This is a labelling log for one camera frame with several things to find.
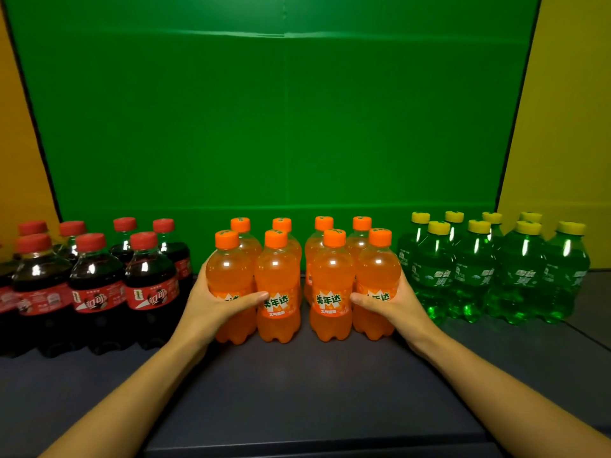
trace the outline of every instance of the green backdrop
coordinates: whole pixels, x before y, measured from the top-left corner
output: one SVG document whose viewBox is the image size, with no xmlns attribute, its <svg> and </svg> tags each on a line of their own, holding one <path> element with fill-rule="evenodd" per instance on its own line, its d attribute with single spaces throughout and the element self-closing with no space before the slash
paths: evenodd
<svg viewBox="0 0 611 458">
<path fill-rule="evenodd" d="M 538 0 L 5 0 L 64 220 L 494 208 Z"/>
</svg>

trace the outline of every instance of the yellow bottle cap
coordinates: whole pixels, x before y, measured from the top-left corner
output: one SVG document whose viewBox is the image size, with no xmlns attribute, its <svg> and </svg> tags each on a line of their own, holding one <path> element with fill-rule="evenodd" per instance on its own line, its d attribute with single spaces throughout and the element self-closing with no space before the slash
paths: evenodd
<svg viewBox="0 0 611 458">
<path fill-rule="evenodd" d="M 450 224 L 448 222 L 436 222 L 433 220 L 428 224 L 428 232 L 433 234 L 450 234 Z"/>
<path fill-rule="evenodd" d="M 431 214 L 426 212 L 412 212 L 412 222 L 422 223 L 423 225 L 431 221 Z"/>
<path fill-rule="evenodd" d="M 522 234 L 532 234 L 538 236 L 541 232 L 541 224 L 530 220 L 520 220 L 516 222 L 516 231 Z"/>
<path fill-rule="evenodd" d="M 464 220 L 464 214 L 462 212 L 456 212 L 456 211 L 447 211 L 446 212 L 446 222 L 462 223 L 463 220 Z"/>
<path fill-rule="evenodd" d="M 503 223 L 503 215 L 499 214 L 498 212 L 482 212 L 481 217 L 486 222 L 490 222 L 494 225 L 497 223 Z"/>
<path fill-rule="evenodd" d="M 537 212 L 520 212 L 520 220 L 527 222 L 540 223 L 542 218 L 543 215 Z"/>
<path fill-rule="evenodd" d="M 583 236 L 585 234 L 585 223 L 575 222 L 558 222 L 556 231 L 566 234 L 575 234 L 577 236 Z"/>
<path fill-rule="evenodd" d="M 490 232 L 490 222 L 485 220 L 470 220 L 469 231 L 474 233 L 488 234 Z"/>
</svg>

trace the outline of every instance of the bottle cap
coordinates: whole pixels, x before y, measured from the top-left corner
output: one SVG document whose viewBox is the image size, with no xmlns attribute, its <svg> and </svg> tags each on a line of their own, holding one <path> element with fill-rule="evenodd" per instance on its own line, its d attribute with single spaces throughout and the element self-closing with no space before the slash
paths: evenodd
<svg viewBox="0 0 611 458">
<path fill-rule="evenodd" d="M 345 246 L 346 232 L 344 230 L 325 230 L 323 233 L 323 244 L 327 247 Z"/>
<path fill-rule="evenodd" d="M 62 222 L 59 224 L 59 234 L 63 237 L 67 236 L 79 236 L 80 234 L 87 233 L 85 222 L 82 220 L 75 220 L 74 222 Z"/>
<path fill-rule="evenodd" d="M 543 215 L 537 212 L 520 212 L 520 220 L 526 222 L 540 223 L 542 218 Z"/>
<path fill-rule="evenodd" d="M 291 219 L 286 217 L 278 217 L 277 219 L 272 220 L 271 227 L 274 230 L 286 231 L 288 233 L 293 231 L 293 222 L 291 222 Z"/>
<path fill-rule="evenodd" d="M 473 233 L 488 234 L 490 232 L 490 222 L 485 220 L 470 220 L 467 229 Z"/>
<path fill-rule="evenodd" d="M 522 234 L 537 236 L 541 232 L 541 224 L 531 222 L 530 220 L 519 220 L 516 222 L 516 231 Z"/>
<path fill-rule="evenodd" d="M 412 222 L 425 225 L 430 221 L 431 214 L 427 214 L 426 212 L 412 212 Z"/>
<path fill-rule="evenodd" d="M 34 222 L 20 223 L 17 228 L 19 229 L 19 236 L 27 236 L 28 234 L 40 234 L 49 231 L 49 229 L 46 227 L 46 222 L 44 220 L 35 220 Z"/>
<path fill-rule="evenodd" d="M 231 219 L 231 229 L 238 233 L 248 233 L 250 231 L 250 219 L 248 217 Z"/>
<path fill-rule="evenodd" d="M 218 231 L 214 234 L 214 245 L 217 249 L 235 249 L 240 247 L 240 235 L 233 230 Z"/>
<path fill-rule="evenodd" d="M 450 223 L 462 223 L 464 220 L 464 214 L 462 212 L 447 211 L 446 222 Z"/>
<path fill-rule="evenodd" d="M 481 217 L 483 220 L 493 225 L 503 223 L 503 215 L 498 212 L 482 212 Z"/>
<path fill-rule="evenodd" d="M 450 224 L 448 222 L 436 222 L 433 220 L 428 224 L 428 232 L 433 234 L 450 234 Z"/>
<path fill-rule="evenodd" d="M 106 247 L 103 233 L 85 233 L 76 237 L 76 250 L 79 252 L 96 252 Z"/>
<path fill-rule="evenodd" d="M 318 231 L 332 230 L 333 229 L 333 217 L 327 217 L 326 215 L 318 215 L 314 220 L 314 229 Z"/>
<path fill-rule="evenodd" d="M 371 217 L 353 218 L 352 229 L 355 231 L 369 231 L 371 229 Z"/>
<path fill-rule="evenodd" d="M 265 232 L 265 246 L 280 249 L 288 244 L 288 233 L 280 230 L 267 230 Z"/>
<path fill-rule="evenodd" d="M 20 236 L 15 241 L 15 249 L 19 254 L 42 252 L 51 248 L 51 237 L 47 233 Z"/>
<path fill-rule="evenodd" d="M 585 234 L 585 223 L 558 222 L 556 231 L 566 234 L 574 234 L 576 236 L 583 236 Z"/>
<path fill-rule="evenodd" d="M 174 219 L 153 220 L 153 231 L 156 233 L 170 233 L 174 228 Z"/>
<path fill-rule="evenodd" d="M 369 244 L 376 247 L 390 247 L 392 231 L 386 228 L 374 228 L 369 231 Z"/>
<path fill-rule="evenodd" d="M 130 246 L 133 250 L 154 249 L 157 244 L 157 235 L 153 231 L 142 231 L 130 236 Z"/>
<path fill-rule="evenodd" d="M 115 227 L 115 231 L 133 231 L 138 228 L 136 219 L 134 217 L 121 217 L 120 219 L 114 219 L 112 224 Z"/>
</svg>

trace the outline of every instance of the yellow panel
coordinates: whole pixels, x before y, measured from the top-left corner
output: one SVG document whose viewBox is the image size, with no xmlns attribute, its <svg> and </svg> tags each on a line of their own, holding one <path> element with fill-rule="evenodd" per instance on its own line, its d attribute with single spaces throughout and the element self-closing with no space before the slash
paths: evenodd
<svg viewBox="0 0 611 458">
<path fill-rule="evenodd" d="M 499 212 L 586 223 L 592 268 L 611 267 L 611 0 L 543 0 Z"/>
<path fill-rule="evenodd" d="M 58 220 L 1 14 L 0 255 L 5 257 L 13 251 L 18 223 L 43 219 L 56 232 Z"/>
</svg>

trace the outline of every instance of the person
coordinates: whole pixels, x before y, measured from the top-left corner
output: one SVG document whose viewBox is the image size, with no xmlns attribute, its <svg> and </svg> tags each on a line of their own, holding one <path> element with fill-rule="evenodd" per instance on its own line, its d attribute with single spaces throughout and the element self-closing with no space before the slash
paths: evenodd
<svg viewBox="0 0 611 458">
<path fill-rule="evenodd" d="M 208 290 L 205 269 L 206 264 L 170 341 L 41 458 L 131 458 L 138 453 L 162 409 L 189 370 L 202 360 L 221 325 L 269 297 L 267 292 L 256 292 L 230 302 L 217 299 Z M 409 347 L 447 379 L 511 455 L 611 456 L 611 440 L 599 431 L 441 331 L 425 313 L 405 275 L 390 301 L 357 293 L 351 299 L 386 317 Z"/>
</svg>

